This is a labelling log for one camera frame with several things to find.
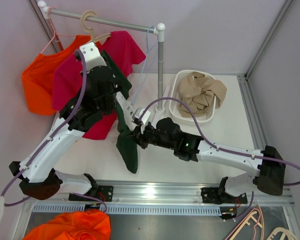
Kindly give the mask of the green and white t shirt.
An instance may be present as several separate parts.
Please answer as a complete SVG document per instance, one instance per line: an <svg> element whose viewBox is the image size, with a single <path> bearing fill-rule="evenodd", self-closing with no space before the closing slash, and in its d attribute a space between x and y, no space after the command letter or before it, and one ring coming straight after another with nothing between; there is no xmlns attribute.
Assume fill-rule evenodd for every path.
<svg viewBox="0 0 300 240"><path fill-rule="evenodd" d="M133 131L127 125L126 118L130 119L131 114L125 106L125 101L130 96L129 91L132 88L132 84L105 50L101 51L101 56L106 64L113 70L115 79L118 80L117 85L121 87L121 90L116 94L116 107L114 108L118 119L117 131L119 133L116 140L116 148L127 170L132 174L136 174L138 170L138 147L137 143L133 141Z"/></svg>

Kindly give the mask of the beige t shirt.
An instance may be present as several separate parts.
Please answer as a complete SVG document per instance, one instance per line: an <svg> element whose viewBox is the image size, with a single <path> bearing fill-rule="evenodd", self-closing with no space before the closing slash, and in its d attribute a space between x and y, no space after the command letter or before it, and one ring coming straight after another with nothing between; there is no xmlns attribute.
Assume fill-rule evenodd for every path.
<svg viewBox="0 0 300 240"><path fill-rule="evenodd" d="M227 87L218 79L207 74L192 71L184 76L177 87L180 100L188 107L180 104L178 111L184 118L201 117L213 108L220 108L227 94Z"/></svg>

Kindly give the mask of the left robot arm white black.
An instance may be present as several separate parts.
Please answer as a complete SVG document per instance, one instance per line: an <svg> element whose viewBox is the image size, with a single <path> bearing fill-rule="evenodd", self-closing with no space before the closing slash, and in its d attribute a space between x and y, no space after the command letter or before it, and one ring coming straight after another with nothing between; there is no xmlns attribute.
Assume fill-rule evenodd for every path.
<svg viewBox="0 0 300 240"><path fill-rule="evenodd" d="M117 92L123 89L125 76L115 66L100 65L83 72L83 84L77 95L62 108L53 129L27 160L13 161L9 169L21 180L22 193L46 200L57 193L79 194L91 201L97 197L98 184L84 173L73 175L54 169L58 160L86 133L98 139L109 116L118 107Z"/></svg>

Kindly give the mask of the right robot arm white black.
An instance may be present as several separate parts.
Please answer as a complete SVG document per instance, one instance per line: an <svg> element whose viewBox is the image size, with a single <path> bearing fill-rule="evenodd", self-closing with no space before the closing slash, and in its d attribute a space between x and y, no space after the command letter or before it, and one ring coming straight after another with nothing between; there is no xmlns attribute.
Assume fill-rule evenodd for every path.
<svg viewBox="0 0 300 240"><path fill-rule="evenodd" d="M226 149L213 146L202 136L187 133L172 121L170 117L159 120L156 126L150 122L133 120L136 127L132 139L142 148L148 145L173 151L178 159L189 162L210 162L244 171L238 176L225 176L219 187L212 190L202 189L205 203L217 205L234 203L243 194L259 190L270 196L281 196L284 188L286 165L271 161L270 157L279 157L276 148L266 146L264 150Z"/></svg>

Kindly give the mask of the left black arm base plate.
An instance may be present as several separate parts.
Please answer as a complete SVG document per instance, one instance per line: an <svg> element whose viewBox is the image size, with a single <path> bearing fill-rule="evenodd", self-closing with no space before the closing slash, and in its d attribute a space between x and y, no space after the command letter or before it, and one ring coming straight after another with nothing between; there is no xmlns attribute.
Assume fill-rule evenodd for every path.
<svg viewBox="0 0 300 240"><path fill-rule="evenodd" d="M69 201L82 201L88 202L92 201L92 199L88 197L92 197L103 202L112 202L114 187L112 185L99 185L98 187L93 187L83 196L78 196L73 193L70 193L68 196Z"/></svg>

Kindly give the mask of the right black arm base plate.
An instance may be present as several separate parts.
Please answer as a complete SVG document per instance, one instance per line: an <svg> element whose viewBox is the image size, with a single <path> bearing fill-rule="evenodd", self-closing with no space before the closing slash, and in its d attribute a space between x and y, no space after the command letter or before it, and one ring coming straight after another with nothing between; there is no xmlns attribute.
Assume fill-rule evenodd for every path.
<svg viewBox="0 0 300 240"><path fill-rule="evenodd" d="M203 187L201 188L201 198L204 204L247 204L248 198L245 193L234 197L227 193L219 193L218 187Z"/></svg>

